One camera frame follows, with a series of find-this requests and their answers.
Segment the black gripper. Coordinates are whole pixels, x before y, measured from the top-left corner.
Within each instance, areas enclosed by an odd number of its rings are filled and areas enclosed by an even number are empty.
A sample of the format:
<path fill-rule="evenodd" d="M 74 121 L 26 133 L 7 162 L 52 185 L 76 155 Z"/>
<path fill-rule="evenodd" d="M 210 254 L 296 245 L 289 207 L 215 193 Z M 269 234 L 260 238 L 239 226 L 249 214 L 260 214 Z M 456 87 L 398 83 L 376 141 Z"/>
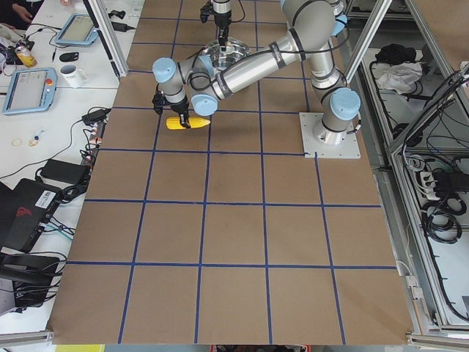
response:
<path fill-rule="evenodd" d="M 215 25 L 218 27 L 218 44 L 221 50 L 225 48 L 225 28 L 231 24 L 231 13 L 214 13 Z"/>
<path fill-rule="evenodd" d="M 191 128 L 190 116 L 188 113 L 189 102 L 187 98 L 183 98 L 177 103 L 170 103 L 171 110 L 179 114 L 180 126 L 182 128 Z"/>

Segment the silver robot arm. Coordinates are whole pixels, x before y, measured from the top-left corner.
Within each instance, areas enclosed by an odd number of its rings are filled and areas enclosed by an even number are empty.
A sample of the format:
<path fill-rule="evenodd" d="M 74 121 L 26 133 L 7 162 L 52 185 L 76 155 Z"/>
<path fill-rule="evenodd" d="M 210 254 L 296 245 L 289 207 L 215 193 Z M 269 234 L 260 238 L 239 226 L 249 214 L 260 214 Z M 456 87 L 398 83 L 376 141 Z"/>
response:
<path fill-rule="evenodd" d="M 206 126 L 220 101 L 296 62 L 307 62 L 311 86 L 323 109 L 312 130 L 314 138 L 324 145 L 338 145 L 354 132 L 350 126 L 361 99 L 347 86 L 333 57 L 332 39 L 347 26 L 343 1 L 282 1 L 281 11 L 287 20 L 285 35 L 256 52 L 242 54 L 228 35 L 229 1 L 206 3 L 201 18 L 214 15 L 217 41 L 184 61 L 161 57 L 152 65 L 157 82 L 153 109 L 162 114 L 168 107 L 176 114 L 167 119 L 167 128 Z"/>
<path fill-rule="evenodd" d="M 229 38 L 229 26 L 232 22 L 232 6 L 230 0 L 213 0 L 214 21 L 217 27 L 218 44 L 225 47 Z"/>

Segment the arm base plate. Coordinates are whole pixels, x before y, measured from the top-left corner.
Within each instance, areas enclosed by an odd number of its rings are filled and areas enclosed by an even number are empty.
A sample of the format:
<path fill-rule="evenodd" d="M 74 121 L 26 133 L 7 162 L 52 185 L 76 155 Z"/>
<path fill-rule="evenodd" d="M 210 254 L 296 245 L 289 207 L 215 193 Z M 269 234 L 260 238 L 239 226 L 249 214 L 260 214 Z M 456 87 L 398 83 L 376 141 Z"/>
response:
<path fill-rule="evenodd" d="M 349 122 L 345 131 L 332 132 L 323 126 L 322 117 L 322 112 L 299 113 L 304 156 L 324 159 L 359 159 L 361 153 L 353 122 Z"/>

